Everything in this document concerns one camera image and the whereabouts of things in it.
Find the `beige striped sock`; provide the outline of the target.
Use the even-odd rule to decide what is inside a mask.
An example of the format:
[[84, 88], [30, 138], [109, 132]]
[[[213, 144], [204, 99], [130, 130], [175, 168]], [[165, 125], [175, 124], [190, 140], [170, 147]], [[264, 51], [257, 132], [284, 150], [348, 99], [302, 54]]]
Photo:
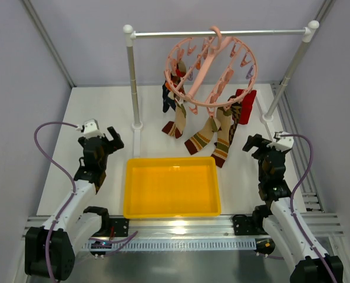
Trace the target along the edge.
[[232, 112], [230, 109], [225, 110], [223, 107], [219, 107], [216, 112], [216, 118], [220, 122], [220, 129], [217, 132], [217, 142], [212, 157], [216, 166], [222, 168], [229, 153], [229, 130], [232, 122]]
[[169, 121], [163, 128], [162, 132], [175, 139], [180, 138], [183, 135], [184, 128], [186, 126], [187, 112], [183, 104], [176, 103], [175, 120]]
[[184, 145], [191, 155], [204, 149], [212, 137], [220, 129], [220, 121], [215, 117], [209, 117], [204, 127], [184, 142]]

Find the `navy blue sock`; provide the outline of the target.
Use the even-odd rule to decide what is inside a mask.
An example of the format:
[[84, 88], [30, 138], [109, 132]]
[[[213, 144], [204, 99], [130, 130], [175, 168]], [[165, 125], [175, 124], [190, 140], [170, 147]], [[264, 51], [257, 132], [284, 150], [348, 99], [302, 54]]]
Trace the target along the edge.
[[170, 90], [167, 88], [166, 83], [162, 85], [162, 99], [163, 99], [163, 113], [166, 113], [169, 108], [176, 110], [176, 104], [173, 98], [169, 97]]

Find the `pink round clip hanger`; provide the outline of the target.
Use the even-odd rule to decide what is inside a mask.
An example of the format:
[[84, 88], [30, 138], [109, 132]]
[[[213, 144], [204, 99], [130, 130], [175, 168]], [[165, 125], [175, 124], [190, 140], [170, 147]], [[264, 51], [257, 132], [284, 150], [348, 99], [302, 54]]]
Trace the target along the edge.
[[[190, 64], [190, 67], [187, 68], [187, 73], [181, 81], [178, 84], [176, 83], [176, 65], [180, 60], [183, 60], [184, 53], [190, 56], [196, 50], [196, 47], [191, 45], [188, 46], [187, 50], [183, 48], [184, 44], [192, 42], [192, 37], [180, 41], [170, 51], [166, 59], [164, 77], [166, 86], [170, 90], [170, 98], [173, 98], [179, 104], [183, 104], [185, 101], [191, 103], [194, 107], [191, 107], [190, 110], [194, 114], [198, 113], [198, 107], [204, 107], [208, 115], [214, 117], [217, 108], [223, 107], [227, 110], [233, 103], [241, 102], [245, 95], [252, 91], [257, 77], [257, 62], [254, 53], [243, 41], [232, 35], [223, 36], [216, 26], [210, 27], [210, 30], [212, 35], [204, 38], [202, 50], [197, 54], [195, 61]], [[213, 63], [229, 46], [232, 46], [232, 50], [229, 55], [230, 61], [228, 65], [221, 73], [206, 100], [204, 102], [196, 100], [196, 94], [211, 70]], [[249, 67], [246, 74], [247, 87], [236, 98], [230, 98], [226, 102], [218, 103], [218, 98], [233, 78], [234, 65], [239, 58], [241, 59], [240, 68]]]

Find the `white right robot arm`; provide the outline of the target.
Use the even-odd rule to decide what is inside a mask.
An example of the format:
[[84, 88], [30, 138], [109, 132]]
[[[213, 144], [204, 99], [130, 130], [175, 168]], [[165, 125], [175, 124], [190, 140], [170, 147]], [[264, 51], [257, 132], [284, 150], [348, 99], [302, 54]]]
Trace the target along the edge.
[[272, 238], [289, 270], [290, 282], [342, 282], [344, 266], [330, 256], [299, 213], [285, 181], [286, 154], [292, 150], [295, 134], [276, 132], [272, 140], [249, 136], [243, 151], [253, 147], [258, 161], [258, 190], [264, 205], [253, 211], [254, 220]]

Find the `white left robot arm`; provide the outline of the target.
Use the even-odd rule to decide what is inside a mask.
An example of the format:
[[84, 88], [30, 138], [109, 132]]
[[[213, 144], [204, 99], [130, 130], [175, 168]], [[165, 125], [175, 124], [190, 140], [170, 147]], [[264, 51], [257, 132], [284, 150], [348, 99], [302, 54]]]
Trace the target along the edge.
[[75, 175], [67, 174], [72, 188], [54, 214], [25, 234], [25, 273], [52, 282], [67, 280], [81, 247], [92, 236], [102, 235], [110, 228], [108, 210], [89, 203], [104, 183], [109, 155], [124, 147], [112, 126], [107, 129], [111, 140], [100, 132], [94, 120], [77, 130], [82, 133], [78, 143], [83, 156]]

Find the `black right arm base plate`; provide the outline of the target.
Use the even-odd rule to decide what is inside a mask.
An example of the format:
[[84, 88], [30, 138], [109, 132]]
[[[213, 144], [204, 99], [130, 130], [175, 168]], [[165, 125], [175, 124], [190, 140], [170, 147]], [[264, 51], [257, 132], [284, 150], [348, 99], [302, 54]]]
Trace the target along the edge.
[[262, 234], [250, 215], [234, 215], [232, 224], [235, 236], [256, 236]]

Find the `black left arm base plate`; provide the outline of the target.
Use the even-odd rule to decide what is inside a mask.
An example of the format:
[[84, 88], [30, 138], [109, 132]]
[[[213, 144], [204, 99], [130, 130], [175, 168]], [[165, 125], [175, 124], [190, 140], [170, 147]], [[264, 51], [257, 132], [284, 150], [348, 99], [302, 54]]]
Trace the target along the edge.
[[104, 236], [109, 238], [127, 237], [129, 220], [126, 218], [110, 218]]

